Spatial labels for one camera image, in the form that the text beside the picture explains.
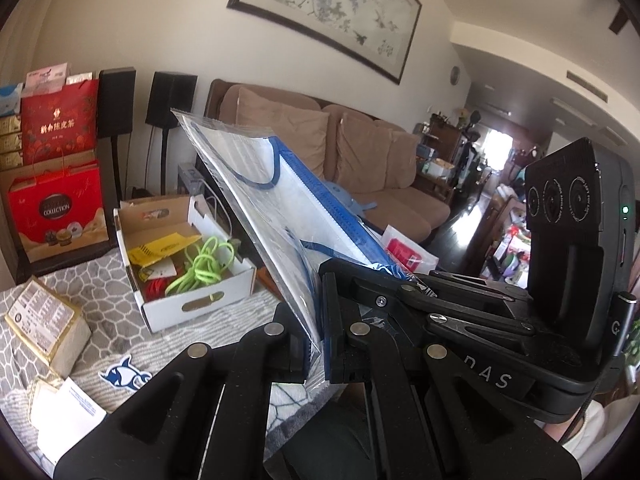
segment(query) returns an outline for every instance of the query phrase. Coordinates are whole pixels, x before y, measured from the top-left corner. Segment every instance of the framed painting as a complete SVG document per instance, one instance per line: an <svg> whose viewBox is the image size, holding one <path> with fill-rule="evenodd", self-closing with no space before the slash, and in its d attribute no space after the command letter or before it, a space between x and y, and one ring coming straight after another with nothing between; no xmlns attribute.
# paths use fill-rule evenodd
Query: framed painting
<svg viewBox="0 0 640 480"><path fill-rule="evenodd" d="M399 84L422 4L418 0L229 0L227 7L302 32Z"/></svg>

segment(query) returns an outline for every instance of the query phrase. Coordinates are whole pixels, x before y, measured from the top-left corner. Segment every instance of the green rope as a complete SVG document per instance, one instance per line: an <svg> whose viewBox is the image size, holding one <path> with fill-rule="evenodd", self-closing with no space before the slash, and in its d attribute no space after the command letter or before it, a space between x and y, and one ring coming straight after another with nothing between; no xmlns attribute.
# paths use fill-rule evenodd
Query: green rope
<svg viewBox="0 0 640 480"><path fill-rule="evenodd" d="M196 247L198 254L195 258L192 258L189 254L189 248ZM226 247L231 252L231 257L225 265L220 265L219 261L214 256L218 249ZM195 290L201 286L209 286L222 281L222 273L225 269L233 263L236 257L236 250L233 245L228 242L218 242L215 236L209 238L202 247L198 244L193 244L184 250L188 262L184 264L186 272L177 278L166 288L164 294L180 294L182 292L189 292Z"/></svg>

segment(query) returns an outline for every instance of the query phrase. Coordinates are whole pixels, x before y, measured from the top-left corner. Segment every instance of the ceiling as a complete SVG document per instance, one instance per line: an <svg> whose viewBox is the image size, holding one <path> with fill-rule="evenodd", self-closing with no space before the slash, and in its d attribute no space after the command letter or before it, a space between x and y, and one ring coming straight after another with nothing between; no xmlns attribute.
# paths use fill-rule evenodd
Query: ceiling
<svg viewBox="0 0 640 480"><path fill-rule="evenodd" d="M640 38L630 23L618 36L609 30L619 8L617 0L444 1L456 20L550 50L593 73L640 108Z"/></svg>
<svg viewBox="0 0 640 480"><path fill-rule="evenodd" d="M500 56L494 56L482 50L455 45L462 62L473 81L467 108L487 109L496 113L495 105L510 111L511 115L497 115L525 126L530 131L530 139L543 142L551 132L557 132L567 140L590 137L599 144L624 156L633 167L640 168L640 140L633 136L621 124L602 108L564 84L554 81L540 72L519 65ZM595 123L588 126L571 113L552 104L557 98L584 114ZM600 131L608 126L627 143L618 147Z"/></svg>

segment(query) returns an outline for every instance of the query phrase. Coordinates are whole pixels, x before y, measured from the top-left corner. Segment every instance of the tablecloth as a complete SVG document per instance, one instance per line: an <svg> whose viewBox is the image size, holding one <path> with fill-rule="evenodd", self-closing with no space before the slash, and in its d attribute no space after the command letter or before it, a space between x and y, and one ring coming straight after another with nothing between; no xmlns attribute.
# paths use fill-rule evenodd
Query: tablecloth
<svg viewBox="0 0 640 480"><path fill-rule="evenodd" d="M139 370L161 370L190 343L212 348L237 342L248 330L269 322L278 300L257 290L239 303L221 307L183 325L151 334L138 311L117 250L43 278L58 294L82 308L92 336L71 373L71 378L107 412L116 410L133 393L116 390L100 378L127 355ZM4 314L22 286L0 293L0 410L31 456L49 474L53 467L37 447L37 430L28 421L30 386L40 376L55 382L48 368L18 339ZM302 384L274 384L268 418L265 458L271 456L337 391L324 380L322 359Z"/></svg>

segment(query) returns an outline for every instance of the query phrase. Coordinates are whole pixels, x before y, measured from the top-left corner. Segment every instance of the camera lens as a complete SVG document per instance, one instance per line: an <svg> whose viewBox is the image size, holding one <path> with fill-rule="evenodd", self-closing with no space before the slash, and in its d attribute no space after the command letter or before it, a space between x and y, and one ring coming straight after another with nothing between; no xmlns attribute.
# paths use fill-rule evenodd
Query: camera lens
<svg viewBox="0 0 640 480"><path fill-rule="evenodd" d="M535 187L529 189L527 205L529 205L529 213L531 216L537 215L538 211L540 211L540 197L538 195L538 190Z"/></svg>
<svg viewBox="0 0 640 480"><path fill-rule="evenodd" d="M574 178L569 188L569 208L576 222L584 220L589 213L591 197L589 187L581 176Z"/></svg>
<svg viewBox="0 0 640 480"><path fill-rule="evenodd" d="M556 223L562 215L562 188L556 180L547 180L544 193L546 219Z"/></svg>

